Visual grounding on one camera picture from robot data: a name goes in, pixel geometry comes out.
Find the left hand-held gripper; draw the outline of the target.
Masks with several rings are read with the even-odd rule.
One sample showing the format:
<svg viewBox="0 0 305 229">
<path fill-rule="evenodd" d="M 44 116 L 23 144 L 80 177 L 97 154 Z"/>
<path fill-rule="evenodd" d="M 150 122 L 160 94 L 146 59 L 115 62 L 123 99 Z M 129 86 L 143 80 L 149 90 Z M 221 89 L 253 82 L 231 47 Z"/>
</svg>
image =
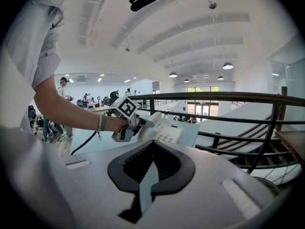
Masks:
<svg viewBox="0 0 305 229">
<path fill-rule="evenodd" d="M 130 142 L 141 127 L 152 128 L 155 126 L 154 122 L 145 118 L 139 117 L 136 114 L 137 106 L 129 97 L 118 98 L 110 107 L 109 114 L 114 114 L 116 117 L 126 119 L 128 124 L 122 128 L 119 133 L 114 133 L 112 139 L 115 142 Z"/>
</svg>

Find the light blue table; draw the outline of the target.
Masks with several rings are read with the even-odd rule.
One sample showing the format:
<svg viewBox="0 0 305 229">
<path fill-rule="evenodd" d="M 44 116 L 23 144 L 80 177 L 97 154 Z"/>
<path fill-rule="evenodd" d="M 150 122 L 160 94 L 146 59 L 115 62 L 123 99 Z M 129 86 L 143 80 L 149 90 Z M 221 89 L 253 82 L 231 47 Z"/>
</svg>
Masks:
<svg viewBox="0 0 305 229">
<path fill-rule="evenodd" d="M 178 143 L 188 147 L 192 147 L 194 145 L 198 131 L 200 129 L 200 126 L 196 124 L 189 124 L 174 120 L 168 120 L 164 118 L 160 119 L 155 125 L 159 125 L 159 124 L 162 124 L 164 126 L 176 126 L 182 129 L 182 134 L 179 137 Z M 93 132 L 89 130 L 75 129 L 70 152 L 76 150 L 92 134 Z M 112 148 L 117 148 L 120 146 L 136 143 L 137 138 L 138 136 L 134 136 L 130 142 L 115 142 L 112 139 L 112 132 L 102 132 L 101 139 L 99 139 L 98 135 L 95 135 L 87 144 L 85 144 L 81 149 L 77 150 L 77 152 L 75 153 L 84 154 L 89 152 L 98 152 Z"/>
</svg>

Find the large window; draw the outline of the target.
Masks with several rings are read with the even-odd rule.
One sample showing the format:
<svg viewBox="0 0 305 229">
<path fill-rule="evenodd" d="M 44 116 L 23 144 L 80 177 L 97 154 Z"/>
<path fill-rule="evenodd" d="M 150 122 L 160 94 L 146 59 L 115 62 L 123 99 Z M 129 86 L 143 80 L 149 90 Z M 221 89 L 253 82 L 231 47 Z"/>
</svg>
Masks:
<svg viewBox="0 0 305 229">
<path fill-rule="evenodd" d="M 188 93 L 219 92 L 219 86 L 187 87 Z M 215 100 L 188 100 L 187 113 L 192 115 L 218 116 L 219 102 Z"/>
</svg>

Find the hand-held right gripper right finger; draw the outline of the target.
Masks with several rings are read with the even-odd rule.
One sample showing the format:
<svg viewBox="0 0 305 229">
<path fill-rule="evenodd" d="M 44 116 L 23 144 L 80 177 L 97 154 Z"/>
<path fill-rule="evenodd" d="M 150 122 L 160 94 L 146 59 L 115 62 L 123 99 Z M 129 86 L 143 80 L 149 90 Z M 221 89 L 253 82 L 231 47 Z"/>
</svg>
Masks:
<svg viewBox="0 0 305 229">
<path fill-rule="evenodd" d="M 194 162 L 195 174 L 180 192 L 155 198 L 142 217 L 143 229 L 260 229 L 275 215 L 277 203 L 269 189 L 227 159 L 169 147 Z"/>
</svg>

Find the cream telephone handset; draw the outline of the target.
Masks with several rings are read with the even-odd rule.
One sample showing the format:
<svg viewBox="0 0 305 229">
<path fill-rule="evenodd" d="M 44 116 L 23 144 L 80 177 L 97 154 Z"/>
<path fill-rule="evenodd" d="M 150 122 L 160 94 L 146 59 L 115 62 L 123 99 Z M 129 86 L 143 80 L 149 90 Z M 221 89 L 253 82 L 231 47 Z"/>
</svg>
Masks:
<svg viewBox="0 0 305 229">
<path fill-rule="evenodd" d="M 161 117 L 162 117 L 162 114 L 160 112 L 156 112 L 153 115 L 151 115 L 147 120 L 156 123 L 161 119 Z M 148 130 L 149 130 L 149 128 L 145 128 L 145 127 L 141 128 L 139 135 L 138 135 L 138 141 L 144 141 Z"/>
</svg>

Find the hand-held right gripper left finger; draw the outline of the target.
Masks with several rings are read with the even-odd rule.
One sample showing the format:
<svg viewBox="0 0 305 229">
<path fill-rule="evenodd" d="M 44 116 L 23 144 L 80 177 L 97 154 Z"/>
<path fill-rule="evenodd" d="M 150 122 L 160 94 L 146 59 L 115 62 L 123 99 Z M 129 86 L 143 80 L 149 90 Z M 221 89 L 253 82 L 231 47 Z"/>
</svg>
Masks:
<svg viewBox="0 0 305 229">
<path fill-rule="evenodd" d="M 157 167 L 151 141 L 64 158 L 76 184 L 91 202 L 92 229 L 157 229 L 146 216 Z"/>
</svg>

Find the black metal railing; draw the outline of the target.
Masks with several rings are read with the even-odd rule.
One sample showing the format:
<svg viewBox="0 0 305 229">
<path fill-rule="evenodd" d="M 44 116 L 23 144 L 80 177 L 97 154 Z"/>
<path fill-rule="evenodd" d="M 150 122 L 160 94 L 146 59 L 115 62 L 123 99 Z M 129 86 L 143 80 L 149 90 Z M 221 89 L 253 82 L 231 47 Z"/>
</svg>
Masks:
<svg viewBox="0 0 305 229">
<path fill-rule="evenodd" d="M 199 137 L 207 137 L 212 144 L 204 146 L 195 144 L 195 148 L 217 155 L 226 155 L 238 167 L 254 171 L 258 169 L 276 169 L 296 165 L 297 159 L 284 147 L 283 141 L 275 138 L 274 130 L 279 130 L 284 124 L 297 125 L 300 121 L 284 120 L 287 106 L 305 107 L 305 99 L 260 93 L 244 92 L 193 92 L 149 94 L 131 97 L 135 102 L 146 101 L 147 106 L 141 110 L 151 114 L 156 112 L 155 102 L 158 100 L 207 100 L 210 104 L 220 101 L 267 104 L 272 109 L 264 119 L 242 117 L 214 117 L 202 114 L 185 114 L 186 117 L 198 117 L 215 121 L 216 124 L 252 124 L 253 127 L 237 135 L 225 135 L 220 131 L 198 131 Z"/>
</svg>

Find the cream telephone base with keypad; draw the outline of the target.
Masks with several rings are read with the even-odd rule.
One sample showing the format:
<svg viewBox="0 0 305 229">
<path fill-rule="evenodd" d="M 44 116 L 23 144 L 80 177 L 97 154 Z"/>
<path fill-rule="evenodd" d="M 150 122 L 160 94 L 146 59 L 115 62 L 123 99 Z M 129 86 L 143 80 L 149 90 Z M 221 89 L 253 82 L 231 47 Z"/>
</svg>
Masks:
<svg viewBox="0 0 305 229">
<path fill-rule="evenodd" d="M 159 140 L 163 142 L 178 143 L 182 133 L 183 129 L 176 126 L 158 124 L 152 130 L 147 132 L 145 140 Z"/>
</svg>

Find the person's left hand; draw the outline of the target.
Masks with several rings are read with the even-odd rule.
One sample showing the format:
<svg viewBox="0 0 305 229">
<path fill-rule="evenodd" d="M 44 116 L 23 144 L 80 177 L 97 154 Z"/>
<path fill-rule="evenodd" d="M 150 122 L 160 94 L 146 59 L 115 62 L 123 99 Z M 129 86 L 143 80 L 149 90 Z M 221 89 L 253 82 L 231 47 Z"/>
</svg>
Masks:
<svg viewBox="0 0 305 229">
<path fill-rule="evenodd" d="M 115 133 L 119 133 L 123 128 L 128 127 L 129 121 L 126 118 L 113 117 L 111 129 Z"/>
</svg>

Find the person's light grey shirt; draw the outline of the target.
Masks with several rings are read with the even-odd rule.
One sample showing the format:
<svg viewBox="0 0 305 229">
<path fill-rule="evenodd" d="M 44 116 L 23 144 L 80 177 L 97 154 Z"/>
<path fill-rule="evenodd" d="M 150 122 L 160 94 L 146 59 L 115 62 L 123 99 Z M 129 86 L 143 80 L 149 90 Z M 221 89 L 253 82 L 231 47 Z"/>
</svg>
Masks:
<svg viewBox="0 0 305 229">
<path fill-rule="evenodd" d="M 11 25 L 4 49 L 25 81 L 35 90 L 40 112 L 67 124 L 68 116 L 55 110 L 63 103 L 55 90 L 53 77 L 60 58 L 56 53 L 59 28 L 63 25 L 65 0 L 29 0 Z M 11 208 L 20 223 L 32 229 L 75 229 L 76 222 L 66 198 L 58 188 L 50 158 L 55 149 L 30 133 L 27 117 L 19 129 L 1 129 L 0 158 L 14 198 Z"/>
</svg>

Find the person's left forearm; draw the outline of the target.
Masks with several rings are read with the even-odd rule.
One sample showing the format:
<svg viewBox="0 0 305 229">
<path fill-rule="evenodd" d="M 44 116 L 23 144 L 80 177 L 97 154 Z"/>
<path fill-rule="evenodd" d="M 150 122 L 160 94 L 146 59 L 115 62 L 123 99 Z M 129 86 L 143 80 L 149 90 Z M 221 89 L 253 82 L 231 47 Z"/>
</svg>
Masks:
<svg viewBox="0 0 305 229">
<path fill-rule="evenodd" d="M 72 128 L 112 132 L 112 117 L 100 118 L 100 115 L 86 111 L 60 97 L 53 75 L 34 90 L 35 104 L 47 119 Z"/>
</svg>

